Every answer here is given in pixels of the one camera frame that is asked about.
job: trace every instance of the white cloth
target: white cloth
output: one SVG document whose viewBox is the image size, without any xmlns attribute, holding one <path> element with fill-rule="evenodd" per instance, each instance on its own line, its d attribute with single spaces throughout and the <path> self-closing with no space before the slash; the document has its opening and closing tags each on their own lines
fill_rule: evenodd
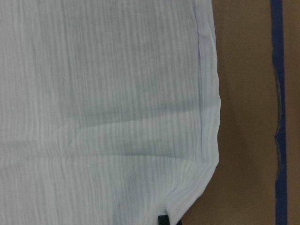
<svg viewBox="0 0 300 225">
<path fill-rule="evenodd" d="M 0 224 L 176 224 L 218 164 L 210 0 L 2 0 Z"/>
</svg>

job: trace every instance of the blue painted line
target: blue painted line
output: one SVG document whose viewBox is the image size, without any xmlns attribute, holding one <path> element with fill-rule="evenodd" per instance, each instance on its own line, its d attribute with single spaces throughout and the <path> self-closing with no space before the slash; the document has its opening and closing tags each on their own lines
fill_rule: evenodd
<svg viewBox="0 0 300 225">
<path fill-rule="evenodd" d="M 278 174 L 276 180 L 276 225 L 287 224 L 287 170 L 285 130 L 285 65 L 282 0 L 271 0 L 273 64 L 277 75 L 279 122 L 276 134 Z"/>
</svg>

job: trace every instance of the folded cloth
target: folded cloth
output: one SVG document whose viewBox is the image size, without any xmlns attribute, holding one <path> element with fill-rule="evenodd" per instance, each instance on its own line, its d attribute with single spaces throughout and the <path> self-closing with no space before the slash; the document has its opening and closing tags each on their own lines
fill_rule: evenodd
<svg viewBox="0 0 300 225">
<path fill-rule="evenodd" d="M 211 0 L 2 0 L 0 224 L 178 223 L 218 164 Z"/>
</svg>

